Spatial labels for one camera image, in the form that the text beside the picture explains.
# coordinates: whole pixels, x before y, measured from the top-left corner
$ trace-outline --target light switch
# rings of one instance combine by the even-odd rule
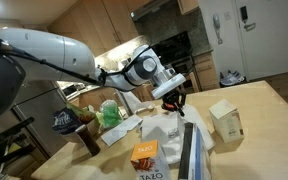
[[[230,20],[232,18],[230,12],[225,12],[224,13],[224,17],[225,17],[225,21],[228,21],[228,20]]]

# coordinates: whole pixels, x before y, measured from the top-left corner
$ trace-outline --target small box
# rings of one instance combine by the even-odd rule
[[[244,138],[243,128],[237,108],[226,99],[209,109],[214,129],[225,143]]]
[[[170,179],[169,166],[157,140],[136,144],[131,163],[140,180]]]

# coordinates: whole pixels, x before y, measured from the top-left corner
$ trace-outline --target white container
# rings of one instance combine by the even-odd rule
[[[224,143],[244,138],[243,128],[237,108],[226,99],[209,108],[215,131]]]

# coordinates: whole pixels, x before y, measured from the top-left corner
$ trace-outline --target package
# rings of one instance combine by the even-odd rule
[[[71,109],[64,108],[54,113],[53,129],[62,135],[69,134],[80,127],[82,123]]]
[[[170,179],[169,166],[157,140],[136,144],[131,163],[140,180]]]
[[[244,138],[237,108],[223,99],[209,108],[215,131],[225,143]]]

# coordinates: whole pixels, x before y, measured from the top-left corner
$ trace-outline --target green plastic bag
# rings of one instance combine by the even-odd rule
[[[114,100],[106,100],[100,107],[101,113],[96,113],[101,128],[113,128],[119,125],[123,118],[121,117],[118,105]]]

